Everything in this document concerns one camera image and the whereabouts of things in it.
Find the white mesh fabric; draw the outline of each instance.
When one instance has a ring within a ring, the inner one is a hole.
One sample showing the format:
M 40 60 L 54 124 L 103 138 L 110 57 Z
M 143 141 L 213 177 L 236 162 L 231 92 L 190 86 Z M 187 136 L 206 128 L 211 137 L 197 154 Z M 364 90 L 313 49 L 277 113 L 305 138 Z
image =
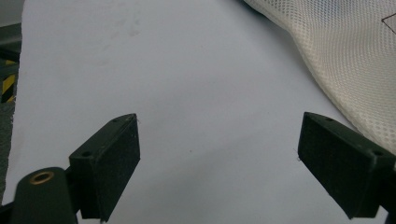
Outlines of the white mesh fabric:
M 358 130 L 396 154 L 396 1 L 245 1 L 292 35 Z

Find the white cloth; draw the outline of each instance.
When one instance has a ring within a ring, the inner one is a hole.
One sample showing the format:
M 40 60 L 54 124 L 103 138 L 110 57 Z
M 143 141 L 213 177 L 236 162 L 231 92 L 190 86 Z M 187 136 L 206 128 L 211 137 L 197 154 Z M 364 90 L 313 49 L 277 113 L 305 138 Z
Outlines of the white cloth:
M 292 35 L 358 130 L 396 154 L 396 1 L 245 1 Z

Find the screw hole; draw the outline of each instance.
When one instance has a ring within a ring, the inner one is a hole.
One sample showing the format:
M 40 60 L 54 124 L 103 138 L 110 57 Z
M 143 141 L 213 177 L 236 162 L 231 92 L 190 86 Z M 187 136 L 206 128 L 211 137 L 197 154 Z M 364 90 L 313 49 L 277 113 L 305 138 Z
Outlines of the screw hole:
M 53 172 L 50 171 L 41 172 L 39 174 L 32 176 L 32 178 L 30 178 L 30 183 L 33 185 L 43 184 L 51 180 L 53 176 L 54 176 Z
M 89 157 L 89 156 L 91 156 L 91 152 L 90 151 L 86 151 L 86 152 L 82 153 L 82 156 L 83 157 Z
M 384 155 L 384 153 L 382 153 L 382 152 L 380 152 L 380 151 L 373 151 L 373 153 L 374 153 L 376 156 L 383 156 L 383 155 Z

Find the white table surface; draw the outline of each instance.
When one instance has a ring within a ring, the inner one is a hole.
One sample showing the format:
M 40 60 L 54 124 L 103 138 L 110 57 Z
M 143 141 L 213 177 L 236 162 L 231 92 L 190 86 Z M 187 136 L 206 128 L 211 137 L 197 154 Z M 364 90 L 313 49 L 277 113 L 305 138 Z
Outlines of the white table surface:
M 305 111 L 348 123 L 242 1 L 27 1 L 22 34 L 4 203 L 136 113 L 142 160 L 109 223 L 384 223 L 349 221 L 298 161 Z

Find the yellow and black hazard tape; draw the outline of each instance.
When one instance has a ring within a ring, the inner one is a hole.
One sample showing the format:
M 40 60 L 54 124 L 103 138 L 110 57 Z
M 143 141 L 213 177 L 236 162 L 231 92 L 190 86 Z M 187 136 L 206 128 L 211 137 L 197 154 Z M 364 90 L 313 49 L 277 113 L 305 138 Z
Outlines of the yellow and black hazard tape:
M 15 98 L 15 82 L 18 74 L 18 64 L 9 60 L 0 63 L 2 78 L 1 104 L 13 102 Z

